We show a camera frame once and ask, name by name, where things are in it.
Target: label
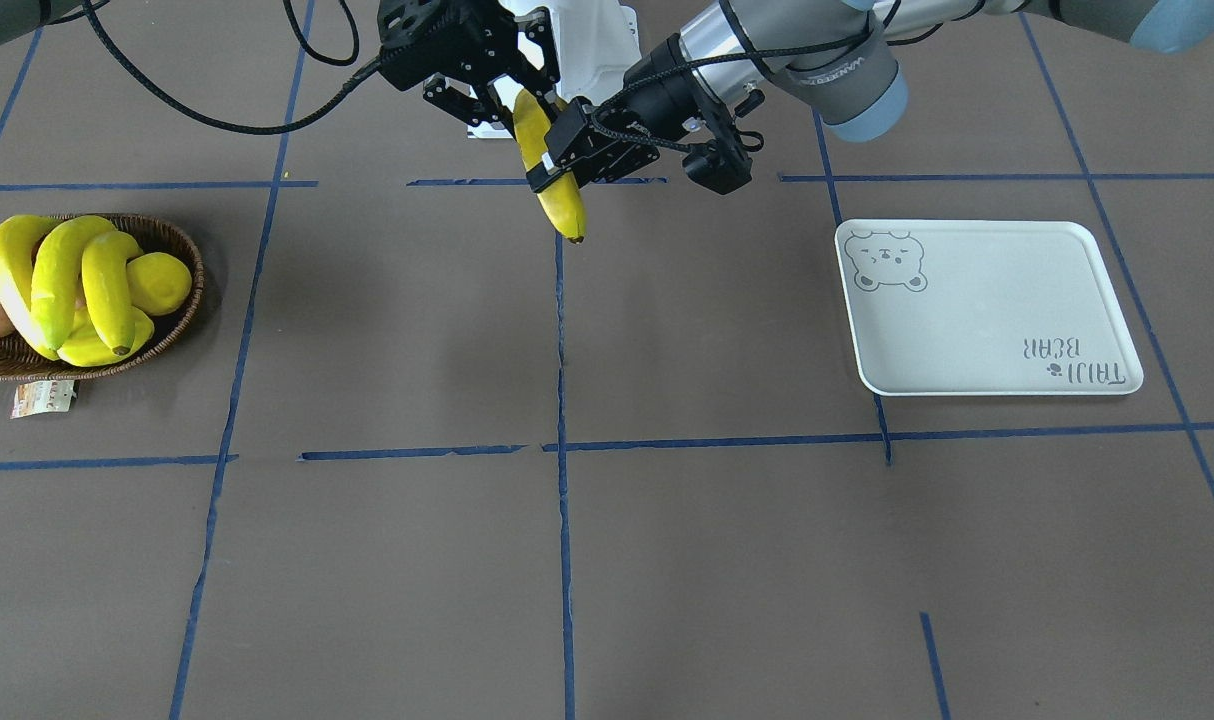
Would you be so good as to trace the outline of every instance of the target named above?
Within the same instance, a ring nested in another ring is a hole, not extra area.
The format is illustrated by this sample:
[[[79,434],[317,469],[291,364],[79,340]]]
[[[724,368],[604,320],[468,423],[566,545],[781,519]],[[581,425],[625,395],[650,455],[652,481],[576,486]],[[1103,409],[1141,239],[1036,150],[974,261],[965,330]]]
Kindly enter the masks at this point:
[[[73,398],[78,397],[75,381],[36,381],[16,389],[12,401],[12,419],[42,413],[68,413]]]
[[[1072,386],[1122,386],[1128,382],[1122,363],[1079,359],[1082,346],[1078,338],[1025,338],[1022,356],[1027,361],[1053,361],[1046,364],[1046,374]]]
[[[834,83],[836,79],[844,79],[845,76],[849,76],[849,74],[857,72],[860,66],[863,63],[864,58],[850,59],[839,68],[822,74],[822,76],[800,78],[798,83],[799,85],[809,86],[828,85],[828,83]]]

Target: gray floor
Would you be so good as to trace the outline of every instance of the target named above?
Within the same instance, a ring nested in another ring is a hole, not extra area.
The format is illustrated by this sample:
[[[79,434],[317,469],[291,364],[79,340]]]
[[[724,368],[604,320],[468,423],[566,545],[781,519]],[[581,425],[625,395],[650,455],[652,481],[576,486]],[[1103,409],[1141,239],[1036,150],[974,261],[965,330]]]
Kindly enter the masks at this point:
[[[637,0],[643,44],[703,4]],[[271,0],[103,16],[222,118],[347,74],[296,83]],[[0,49],[0,219],[160,215],[212,280],[72,414],[0,384],[0,719],[1214,719],[1214,38],[976,18],[898,56],[886,137],[773,92],[758,181],[666,158],[558,246],[524,188],[416,183],[516,152],[380,79],[249,138],[83,24]],[[840,217],[1085,225],[1145,387],[877,404]]]

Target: lemon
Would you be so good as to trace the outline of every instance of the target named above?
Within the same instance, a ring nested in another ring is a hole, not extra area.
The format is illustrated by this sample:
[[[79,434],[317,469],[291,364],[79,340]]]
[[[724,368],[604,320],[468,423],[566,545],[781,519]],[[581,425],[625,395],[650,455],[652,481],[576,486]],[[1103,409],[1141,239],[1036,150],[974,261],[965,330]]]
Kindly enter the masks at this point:
[[[149,253],[127,263],[131,305],[147,314],[174,313],[191,295],[194,277],[174,255]]]

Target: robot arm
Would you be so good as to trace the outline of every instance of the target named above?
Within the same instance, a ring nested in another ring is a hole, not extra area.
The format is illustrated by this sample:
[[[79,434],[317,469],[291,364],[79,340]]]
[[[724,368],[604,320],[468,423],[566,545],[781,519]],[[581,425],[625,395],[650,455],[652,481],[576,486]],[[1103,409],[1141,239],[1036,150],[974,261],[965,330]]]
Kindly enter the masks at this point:
[[[380,72],[399,90],[425,83],[427,100],[466,123],[506,126],[507,110],[489,87],[499,74],[514,76],[552,120],[546,160],[528,172],[534,191],[566,172],[580,186],[613,181],[668,147],[685,152],[693,181],[726,193],[750,178],[758,143],[745,138],[762,138],[739,131],[736,119],[762,103],[761,83],[811,104],[840,138],[868,141],[908,102],[887,36],[981,12],[1046,15],[1159,53],[1214,32],[1214,0],[715,0],[626,70],[620,93],[597,106],[574,97],[561,110],[551,95],[557,67],[541,74],[526,64],[510,40],[512,16],[497,0],[384,0]],[[549,58],[551,47],[543,49]],[[453,91],[448,78],[478,98]],[[680,142],[703,127],[711,140]]]

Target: white tray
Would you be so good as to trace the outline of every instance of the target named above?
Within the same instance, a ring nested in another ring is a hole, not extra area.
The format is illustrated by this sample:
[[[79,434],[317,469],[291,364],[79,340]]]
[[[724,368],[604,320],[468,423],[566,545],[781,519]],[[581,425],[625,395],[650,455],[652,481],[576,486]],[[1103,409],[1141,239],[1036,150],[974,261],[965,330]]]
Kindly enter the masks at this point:
[[[860,379],[912,395],[1127,395],[1145,374],[1077,223],[849,220],[836,255]]]

